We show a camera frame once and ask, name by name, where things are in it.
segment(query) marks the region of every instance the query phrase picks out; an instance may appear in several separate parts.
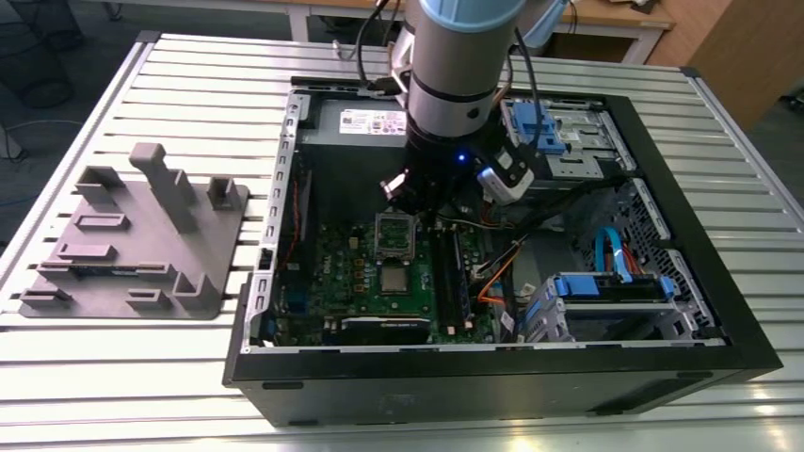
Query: power supply label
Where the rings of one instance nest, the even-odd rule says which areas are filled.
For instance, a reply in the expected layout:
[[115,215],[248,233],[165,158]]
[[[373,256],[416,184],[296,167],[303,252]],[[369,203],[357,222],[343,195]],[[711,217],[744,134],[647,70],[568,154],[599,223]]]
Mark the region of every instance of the power supply label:
[[407,117],[403,111],[343,110],[340,133],[353,135],[404,135]]

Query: computer case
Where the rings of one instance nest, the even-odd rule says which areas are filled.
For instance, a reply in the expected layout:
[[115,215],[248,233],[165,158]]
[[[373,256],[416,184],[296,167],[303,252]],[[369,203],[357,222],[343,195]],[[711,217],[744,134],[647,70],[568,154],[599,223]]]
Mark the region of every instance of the computer case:
[[[639,226],[633,221],[651,225],[641,242],[632,238],[633,246],[653,247],[648,269],[676,281],[672,302],[681,306],[677,318],[687,321],[681,329],[657,324],[653,336],[633,341],[509,340],[387,347],[273,344],[265,339],[264,331],[272,327],[265,314],[272,304],[288,304],[288,286],[315,278],[320,256],[309,248],[323,218],[371,220],[385,205],[380,187],[369,192],[364,181],[373,186],[399,171],[404,160],[404,134],[340,133],[333,120],[348,109],[401,111],[396,101],[372,98],[349,81],[293,83],[260,259],[237,303],[224,375],[227,387],[243,391],[275,426],[639,413],[712,384],[745,381],[781,367],[628,98],[567,92],[544,92],[543,97],[552,99],[553,106],[593,106],[604,118],[601,126],[612,133],[616,160],[633,167],[633,180],[575,207],[563,234],[584,227],[592,234],[609,223],[632,231]],[[301,166],[301,153],[321,157]],[[585,215],[603,208],[596,206],[609,206],[611,212]],[[581,219],[572,222],[572,215]],[[624,216],[632,223],[621,222]],[[561,267],[565,258],[573,263],[563,271],[592,271],[585,245],[591,235],[580,231],[564,243],[552,241],[555,231],[541,234],[529,248],[536,266]],[[283,263],[291,247],[296,257]],[[539,255],[555,247],[563,250],[540,264]],[[572,253],[564,254],[567,248]],[[291,266],[293,275],[283,275]],[[552,274],[552,269],[541,269],[539,279]]]

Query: gray plastic holder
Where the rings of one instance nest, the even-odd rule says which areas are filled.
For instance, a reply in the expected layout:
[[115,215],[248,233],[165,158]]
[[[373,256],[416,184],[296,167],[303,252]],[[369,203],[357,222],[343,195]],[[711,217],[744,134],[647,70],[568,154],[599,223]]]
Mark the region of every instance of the gray plastic holder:
[[39,278],[23,292],[27,317],[211,319],[219,313],[248,188],[227,177],[191,184],[139,143],[131,164],[147,182],[88,167],[83,196]]

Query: aluminum slotted table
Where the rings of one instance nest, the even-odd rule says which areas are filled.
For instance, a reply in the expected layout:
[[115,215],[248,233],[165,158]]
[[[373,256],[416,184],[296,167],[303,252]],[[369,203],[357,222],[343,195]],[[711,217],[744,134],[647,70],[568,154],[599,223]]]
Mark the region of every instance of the aluminum slotted table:
[[[369,75],[387,71],[368,49]],[[521,61],[516,85],[525,89]],[[631,417],[275,429],[221,386],[235,298],[256,261],[292,75],[355,77],[328,44],[141,34],[0,257],[0,448],[156,450],[784,450],[804,444],[804,216],[707,85],[676,69],[537,60],[540,86],[631,97],[784,369]],[[28,319],[36,277],[87,165],[139,177],[137,141],[191,181],[249,186],[224,311],[211,321]]]

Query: open pc case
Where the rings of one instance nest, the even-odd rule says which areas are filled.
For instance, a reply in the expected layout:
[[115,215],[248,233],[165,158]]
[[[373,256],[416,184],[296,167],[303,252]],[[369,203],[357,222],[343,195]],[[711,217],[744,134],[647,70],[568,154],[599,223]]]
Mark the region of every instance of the open pc case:
[[[544,93],[523,200],[495,216],[469,183],[425,222],[379,185],[404,162],[399,105],[295,84],[224,376],[272,424],[644,412],[781,366],[627,98]],[[533,104],[509,96],[527,140]],[[507,224],[569,192],[505,254]]]

